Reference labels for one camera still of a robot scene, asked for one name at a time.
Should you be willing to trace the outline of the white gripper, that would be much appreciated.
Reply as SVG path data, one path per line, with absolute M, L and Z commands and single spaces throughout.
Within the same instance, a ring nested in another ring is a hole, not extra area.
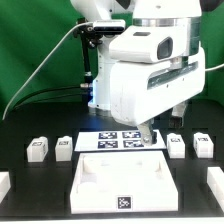
M 141 142 L 145 146 L 154 144 L 152 123 L 147 120 L 173 107 L 169 126 L 182 127 L 187 108 L 184 101 L 197 95 L 204 88 L 203 49 L 189 58 L 189 64 L 185 68 L 171 70 L 170 65 L 170 61 L 156 64 L 117 62 L 111 70 L 112 117 L 125 125 L 140 124 L 138 130 L 141 133 Z

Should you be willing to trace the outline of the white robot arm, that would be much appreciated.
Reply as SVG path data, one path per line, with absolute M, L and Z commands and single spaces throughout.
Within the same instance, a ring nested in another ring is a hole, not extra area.
M 98 51 L 89 109 L 137 127 L 152 145 L 153 119 L 169 109 L 181 117 L 204 88 L 200 22 L 214 8 L 201 0 L 70 1 Z

